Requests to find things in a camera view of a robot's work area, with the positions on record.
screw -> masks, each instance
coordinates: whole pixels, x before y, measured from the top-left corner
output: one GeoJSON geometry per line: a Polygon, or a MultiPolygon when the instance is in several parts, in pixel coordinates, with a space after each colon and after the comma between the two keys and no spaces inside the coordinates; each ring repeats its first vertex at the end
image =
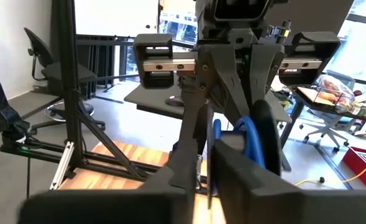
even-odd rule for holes
{"type": "Polygon", "coordinates": [[[206,85],[204,83],[199,84],[199,87],[201,90],[205,90],[206,89],[206,85]]]}

black metal frame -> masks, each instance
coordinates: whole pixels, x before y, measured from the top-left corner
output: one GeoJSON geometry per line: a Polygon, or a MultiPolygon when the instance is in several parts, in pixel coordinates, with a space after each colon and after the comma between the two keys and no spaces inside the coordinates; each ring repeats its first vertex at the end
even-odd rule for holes
{"type": "MultiPolygon", "coordinates": [[[[125,79],[129,77],[137,77],[138,75],[121,75],[126,74],[126,63],[127,63],[127,48],[133,47],[133,41],[128,41],[129,39],[134,40],[135,37],[122,37],[122,36],[116,36],[115,40],[76,40],[76,45],[98,45],[98,46],[119,46],[119,75],[120,76],[114,76],[114,77],[106,77],[104,80],[112,80],[112,79],[125,79]]],[[[176,47],[184,47],[187,49],[193,49],[194,45],[189,44],[182,41],[173,41],[173,46],[176,47]]],[[[103,90],[104,93],[107,93],[109,90],[113,89],[115,85],[111,84],[110,87],[107,87],[103,90]]]]}
{"type": "MultiPolygon", "coordinates": [[[[144,182],[150,174],[157,172],[161,167],[130,161],[113,141],[96,125],[94,119],[84,110],[84,105],[80,100],[81,94],[76,68],[75,12],[73,3],[74,1],[59,1],[57,6],[60,14],[58,17],[58,39],[62,83],[65,96],[67,140],[73,142],[75,146],[70,159],[70,170],[81,168],[144,182]],[[81,123],[83,123],[102,142],[102,144],[105,145],[113,156],[88,152],[83,148],[81,123]],[[111,166],[117,165],[119,167],[105,166],[98,162],[105,162],[111,166]]],[[[102,77],[96,80],[110,80],[115,78],[119,77],[102,77]]],[[[27,146],[28,149],[16,145],[15,141],[10,138],[3,136],[2,140],[2,152],[54,163],[60,162],[65,148],[64,146],[57,144],[41,142],[34,138],[25,140],[24,146],[27,146]],[[44,149],[51,153],[38,151],[36,149],[44,149]]],[[[201,176],[201,182],[206,183],[206,181],[207,178],[201,176]]],[[[200,188],[197,192],[206,195],[207,189],[200,188]]]]}

metal stand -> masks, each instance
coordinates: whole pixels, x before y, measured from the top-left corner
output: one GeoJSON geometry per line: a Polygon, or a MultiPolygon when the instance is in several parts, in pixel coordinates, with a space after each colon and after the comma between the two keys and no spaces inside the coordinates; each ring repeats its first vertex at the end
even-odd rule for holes
{"type": "Polygon", "coordinates": [[[61,156],[60,163],[58,164],[56,173],[54,175],[53,181],[50,184],[50,190],[57,190],[61,186],[66,169],[70,163],[70,159],[74,150],[73,142],[67,142],[64,153],[61,156]]]}

wooden table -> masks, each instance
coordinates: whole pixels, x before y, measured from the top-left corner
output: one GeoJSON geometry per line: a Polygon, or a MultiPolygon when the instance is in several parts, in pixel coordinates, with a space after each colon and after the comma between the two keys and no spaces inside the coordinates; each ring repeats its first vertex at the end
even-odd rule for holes
{"type": "MultiPolygon", "coordinates": [[[[132,161],[144,162],[155,166],[163,166],[168,160],[168,153],[153,149],[147,149],[123,142],[115,141],[115,144],[132,161]]],[[[112,154],[103,146],[98,144],[93,152],[111,156],[112,154]]],[[[76,169],[73,179],[67,179],[60,186],[62,189],[136,189],[142,182],[129,180],[113,175],[102,174],[90,170],[76,169]]],[[[206,175],[206,160],[202,163],[202,175],[206,175]]],[[[225,223],[224,214],[218,198],[213,199],[211,216],[208,212],[208,201],[206,196],[196,194],[194,205],[193,223],[225,223]]]]}

plastic bag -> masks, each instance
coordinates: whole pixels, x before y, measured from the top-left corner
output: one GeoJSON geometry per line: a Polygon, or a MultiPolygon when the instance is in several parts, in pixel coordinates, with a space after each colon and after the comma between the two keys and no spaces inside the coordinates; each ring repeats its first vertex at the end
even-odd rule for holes
{"type": "Polygon", "coordinates": [[[318,97],[336,104],[335,110],[338,113],[351,111],[355,96],[352,90],[340,80],[330,75],[321,75],[318,87],[321,89],[318,97]]]}

